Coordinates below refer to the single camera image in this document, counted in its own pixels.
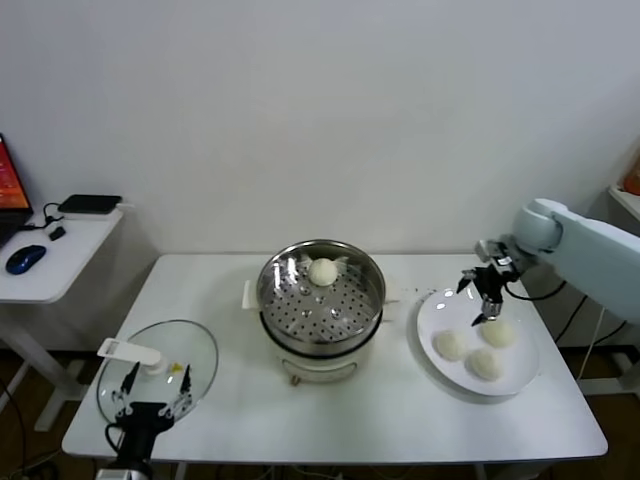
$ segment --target computer mouse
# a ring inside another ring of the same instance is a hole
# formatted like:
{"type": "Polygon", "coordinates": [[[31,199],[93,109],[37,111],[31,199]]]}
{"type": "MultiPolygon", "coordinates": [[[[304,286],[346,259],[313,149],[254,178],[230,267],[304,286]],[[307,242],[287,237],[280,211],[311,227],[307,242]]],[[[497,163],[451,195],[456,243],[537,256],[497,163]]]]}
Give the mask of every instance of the computer mouse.
{"type": "Polygon", "coordinates": [[[13,275],[20,275],[38,263],[45,253],[47,253],[47,247],[42,245],[23,247],[9,257],[5,268],[13,275]]]}

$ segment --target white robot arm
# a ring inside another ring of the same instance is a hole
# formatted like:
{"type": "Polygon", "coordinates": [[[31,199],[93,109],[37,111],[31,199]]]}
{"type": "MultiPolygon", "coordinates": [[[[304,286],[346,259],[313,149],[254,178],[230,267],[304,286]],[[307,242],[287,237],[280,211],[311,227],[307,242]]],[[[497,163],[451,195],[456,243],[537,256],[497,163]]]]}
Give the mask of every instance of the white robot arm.
{"type": "Polygon", "coordinates": [[[481,323],[496,318],[501,290],[540,261],[617,317],[640,323],[640,238],[537,199],[516,216],[513,234],[481,240],[476,253],[488,267],[464,272],[459,290],[473,281],[483,298],[481,323]]]}

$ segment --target glass lid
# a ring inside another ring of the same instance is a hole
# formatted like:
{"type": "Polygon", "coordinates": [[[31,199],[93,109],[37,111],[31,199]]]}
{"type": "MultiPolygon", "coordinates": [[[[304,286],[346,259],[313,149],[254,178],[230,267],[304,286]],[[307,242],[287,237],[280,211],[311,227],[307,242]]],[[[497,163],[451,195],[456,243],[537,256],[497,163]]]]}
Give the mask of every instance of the glass lid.
{"type": "Polygon", "coordinates": [[[202,325],[190,320],[160,322],[135,333],[127,342],[157,350],[162,354],[162,365],[152,370],[139,364],[136,367],[133,362],[107,361],[96,396],[100,412],[108,422],[115,421],[125,402],[175,405],[178,420],[209,391],[218,369],[218,346],[202,325]],[[125,378],[130,388],[128,394],[123,391],[125,378]]]}

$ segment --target stainless steel pot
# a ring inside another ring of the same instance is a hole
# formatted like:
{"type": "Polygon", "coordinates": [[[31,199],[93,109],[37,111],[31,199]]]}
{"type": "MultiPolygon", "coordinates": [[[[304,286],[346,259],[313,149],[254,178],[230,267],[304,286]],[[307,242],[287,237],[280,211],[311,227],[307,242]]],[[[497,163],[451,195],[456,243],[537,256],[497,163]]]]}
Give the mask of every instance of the stainless steel pot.
{"type": "Polygon", "coordinates": [[[385,282],[362,250],[334,240],[309,240],[277,253],[257,283],[260,317],[271,339],[307,358],[335,358],[367,343],[382,320],[385,282]],[[308,277],[313,260],[328,258],[338,278],[326,287],[308,277]]]}

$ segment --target laptop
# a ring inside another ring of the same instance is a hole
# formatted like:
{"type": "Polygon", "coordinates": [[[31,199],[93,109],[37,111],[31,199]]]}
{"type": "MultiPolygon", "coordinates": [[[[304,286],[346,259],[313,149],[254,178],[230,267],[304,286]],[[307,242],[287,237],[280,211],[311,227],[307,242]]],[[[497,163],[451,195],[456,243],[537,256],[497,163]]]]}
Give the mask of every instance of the laptop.
{"type": "Polygon", "coordinates": [[[0,247],[33,215],[9,149],[0,133],[0,247]]]}

